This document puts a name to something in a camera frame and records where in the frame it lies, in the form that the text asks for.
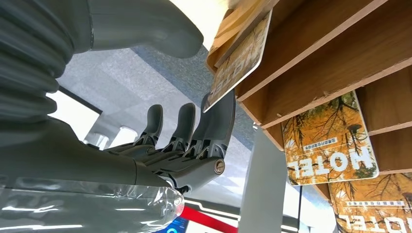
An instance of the autumn tree illustration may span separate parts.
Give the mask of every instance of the autumn tree illustration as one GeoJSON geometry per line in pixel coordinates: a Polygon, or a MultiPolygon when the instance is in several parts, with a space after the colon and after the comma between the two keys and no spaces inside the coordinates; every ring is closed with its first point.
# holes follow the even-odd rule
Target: autumn tree illustration
{"type": "MultiPolygon", "coordinates": [[[[385,217],[398,217],[404,220],[407,232],[411,232],[407,218],[412,217],[412,173],[387,174],[374,179],[328,185],[340,232],[370,232],[348,229],[346,220],[340,215],[363,216],[369,230],[375,227],[374,222],[385,229],[385,217]],[[404,201],[405,206],[348,206],[347,201],[404,201]]],[[[400,230],[399,223],[390,224],[392,229],[400,230]]]]}
{"type": "MultiPolygon", "coordinates": [[[[311,158],[314,170],[319,168],[319,162],[323,163],[324,168],[330,170],[324,175],[297,178],[295,168],[289,166],[289,178],[293,184],[370,178],[377,173],[376,163],[373,167],[367,168],[361,162],[359,169],[355,170],[352,166],[348,166],[343,172],[335,171],[330,165],[329,159],[334,152],[342,152],[349,159],[351,151],[359,155],[361,147],[370,145],[354,92],[349,92],[284,121],[282,131],[288,163],[311,158]],[[307,145],[331,138],[337,138],[337,143],[305,150],[307,145]],[[322,157],[321,161],[317,160],[318,156],[322,157]]],[[[368,148],[368,152],[374,161],[372,150],[368,148]]],[[[341,161],[335,162],[338,166],[341,165],[341,161]]]]}

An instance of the red stripe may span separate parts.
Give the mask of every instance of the red stripe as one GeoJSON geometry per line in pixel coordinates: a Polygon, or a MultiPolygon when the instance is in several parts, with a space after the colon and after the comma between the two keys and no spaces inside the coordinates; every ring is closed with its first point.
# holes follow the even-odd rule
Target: red stripe
{"type": "Polygon", "coordinates": [[[215,218],[212,218],[208,215],[205,215],[189,207],[185,207],[183,209],[183,213],[181,214],[180,217],[193,221],[193,222],[197,222],[199,224],[213,228],[223,233],[237,233],[238,232],[238,229],[236,227],[231,226],[222,221],[219,221],[215,218]]]}

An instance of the metal screw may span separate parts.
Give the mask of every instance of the metal screw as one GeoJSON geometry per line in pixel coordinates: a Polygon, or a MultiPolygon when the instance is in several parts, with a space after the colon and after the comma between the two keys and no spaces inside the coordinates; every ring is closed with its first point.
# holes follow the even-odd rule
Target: metal screw
{"type": "Polygon", "coordinates": [[[219,159],[215,163],[215,173],[218,175],[222,174],[224,172],[224,167],[224,161],[222,159],[219,159]]]}

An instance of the wooden shelf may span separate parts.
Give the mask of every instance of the wooden shelf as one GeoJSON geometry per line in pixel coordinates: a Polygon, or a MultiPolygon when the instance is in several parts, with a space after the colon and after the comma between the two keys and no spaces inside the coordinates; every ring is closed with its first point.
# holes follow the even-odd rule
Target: wooden shelf
{"type": "Polygon", "coordinates": [[[387,2],[254,93],[251,114],[266,129],[412,65],[411,23],[411,1],[387,2]]]}
{"type": "Polygon", "coordinates": [[[245,100],[269,84],[384,2],[386,1],[358,0],[350,4],[346,0],[305,2],[270,34],[262,63],[243,81],[238,100],[245,100]]]}
{"type": "MultiPolygon", "coordinates": [[[[275,19],[260,66],[235,93],[270,140],[283,150],[283,121],[356,90],[380,173],[412,172],[412,1],[297,0],[285,13],[287,0],[256,1],[273,4],[275,19]]],[[[316,189],[330,198],[327,184],[316,189]]]]}

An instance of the blue screen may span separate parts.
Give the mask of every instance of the blue screen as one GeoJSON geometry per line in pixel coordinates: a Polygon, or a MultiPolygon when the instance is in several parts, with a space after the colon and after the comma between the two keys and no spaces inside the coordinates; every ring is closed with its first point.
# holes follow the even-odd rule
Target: blue screen
{"type": "Polygon", "coordinates": [[[185,233],[189,221],[178,217],[166,229],[158,231],[158,233],[185,233]]]}

